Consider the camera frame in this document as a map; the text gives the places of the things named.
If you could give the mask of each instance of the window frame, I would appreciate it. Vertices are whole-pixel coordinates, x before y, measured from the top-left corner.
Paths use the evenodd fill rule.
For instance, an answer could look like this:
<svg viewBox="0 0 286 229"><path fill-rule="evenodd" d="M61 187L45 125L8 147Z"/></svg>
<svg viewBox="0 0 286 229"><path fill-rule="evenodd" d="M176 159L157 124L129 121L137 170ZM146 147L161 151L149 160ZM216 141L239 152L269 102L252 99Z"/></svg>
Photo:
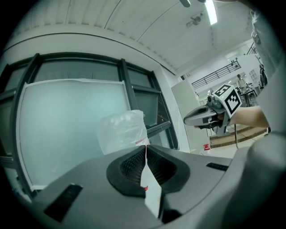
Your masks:
<svg viewBox="0 0 286 229"><path fill-rule="evenodd" d="M129 99L131 110L138 109L138 104L135 98L134 90L139 90L142 93L146 92L146 93L159 94L163 102L164 109L166 110L169 121L149 128L147 130L147 136L149 138L165 130L168 141L169 141L170 148L172 149L178 148L177 136L174 131L172 119L168 111L164 96L161 92L161 88L159 86L159 83L153 71L148 71L134 64L127 63L124 59L115 59L115 58L111 58L111 57L107 57L103 55L96 55L96 54L90 54L90 53L79 53L79 52L60 52L60 53L50 53L50 54L44 54L44 55L39 55L37 53L33 57L17 61L10 65L7 64L0 76L0 103L6 99L13 98L11 115L10 115L10 139L12 142L11 147L12 147L12 157L13 157L13 163L14 163L13 166L17 170L19 181L21 185L23 186L23 190L30 198L33 198L37 195L37 190L33 191L30 189L30 185L28 184L25 178L24 171L21 167L19 155L17 153L16 119L17 119L18 103L20 100L20 96L21 96L24 84L25 83L30 84L34 82L35 77L42 63L51 62L51 61L55 62L55 61L69 61L69 60L79 61L79 62L91 61L91 62L97 62L97 63L117 65L119 81L124 81L125 83L126 93ZM8 83L10 79L11 73L22 67L26 67L26 69L23 75L21 76L21 79L19 81L17 88L4 91L6 84ZM128 68L131 68L132 70L146 74L152 87L149 88L149 87L144 87L140 85L133 85L130 81Z"/></svg>

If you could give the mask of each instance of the equipment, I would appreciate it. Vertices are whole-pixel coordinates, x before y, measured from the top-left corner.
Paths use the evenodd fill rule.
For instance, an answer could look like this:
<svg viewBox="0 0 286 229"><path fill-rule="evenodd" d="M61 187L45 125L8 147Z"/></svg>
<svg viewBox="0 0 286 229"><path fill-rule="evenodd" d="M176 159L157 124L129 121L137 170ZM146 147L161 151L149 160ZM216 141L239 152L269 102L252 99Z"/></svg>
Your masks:
<svg viewBox="0 0 286 229"><path fill-rule="evenodd" d="M200 129L212 129L217 136L223 136L231 117L241 104L234 86L224 84L213 95L208 96L206 105L188 113L184 118L184 123L188 126L198 126Z"/></svg>
<svg viewBox="0 0 286 229"><path fill-rule="evenodd" d="M156 218L146 207L140 186L145 146L124 149L87 160L52 182L33 200L33 214L51 228L170 229L178 218L192 219L186 228L194 228L198 215L234 191L245 155L242 150L231 160L147 146L148 166L162 187ZM218 220L223 220L228 200L216 210Z"/></svg>

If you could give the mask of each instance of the black slot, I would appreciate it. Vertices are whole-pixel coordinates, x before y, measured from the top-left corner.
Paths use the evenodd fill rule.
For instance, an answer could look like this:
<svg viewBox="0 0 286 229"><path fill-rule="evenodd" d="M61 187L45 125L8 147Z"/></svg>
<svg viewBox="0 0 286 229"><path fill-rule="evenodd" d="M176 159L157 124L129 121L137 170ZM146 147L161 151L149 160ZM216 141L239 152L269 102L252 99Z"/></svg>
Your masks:
<svg viewBox="0 0 286 229"><path fill-rule="evenodd" d="M61 222L82 189L80 185L70 184L44 212Z"/></svg>
<svg viewBox="0 0 286 229"><path fill-rule="evenodd" d="M209 163L207 164L207 167L216 169L216 170L222 170L222 171L226 171L228 169L227 165L220 165L220 164L215 164L215 163Z"/></svg>

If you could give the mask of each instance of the gray plastic surface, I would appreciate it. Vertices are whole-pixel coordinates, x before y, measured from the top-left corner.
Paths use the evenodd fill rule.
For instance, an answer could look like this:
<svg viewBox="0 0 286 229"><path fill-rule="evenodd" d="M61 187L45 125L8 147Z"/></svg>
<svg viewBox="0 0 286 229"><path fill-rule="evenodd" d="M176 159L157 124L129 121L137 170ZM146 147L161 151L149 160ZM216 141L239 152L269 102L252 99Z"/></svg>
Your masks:
<svg viewBox="0 0 286 229"><path fill-rule="evenodd" d="M226 209L225 228L247 219L271 196L286 170L285 149L285 135L275 132L251 146L241 181Z"/></svg>
<svg viewBox="0 0 286 229"><path fill-rule="evenodd" d="M33 210L37 218L51 228L205 229L220 227L225 207L241 176L248 148L240 149L231 160L188 154L156 146L165 153L183 160L191 170L190 178L185 186L179 192L166 196L170 207L184 215L166 225L151 214L143 198L121 195L106 178L109 163L135 148L85 161L52 182L33 201ZM230 164L230 167L224 172L206 167L209 162ZM84 188L62 223L58 223L45 216L43 211L70 183L82 185Z"/></svg>

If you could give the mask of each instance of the ceiling light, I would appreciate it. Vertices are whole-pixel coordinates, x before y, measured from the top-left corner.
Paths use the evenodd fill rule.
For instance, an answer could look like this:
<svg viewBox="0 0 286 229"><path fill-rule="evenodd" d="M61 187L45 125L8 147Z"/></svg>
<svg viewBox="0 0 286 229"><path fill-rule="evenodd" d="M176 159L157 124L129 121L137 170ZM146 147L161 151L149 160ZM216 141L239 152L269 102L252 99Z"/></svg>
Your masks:
<svg viewBox="0 0 286 229"><path fill-rule="evenodd" d="M209 14L210 25L217 23L218 19L216 17L215 5L214 5L213 0L207 0L205 5L206 5L207 13Z"/></svg>
<svg viewBox="0 0 286 229"><path fill-rule="evenodd" d="M189 0L180 0L180 2L183 4L183 6L185 6L186 8L191 6L191 3L189 2Z"/></svg>

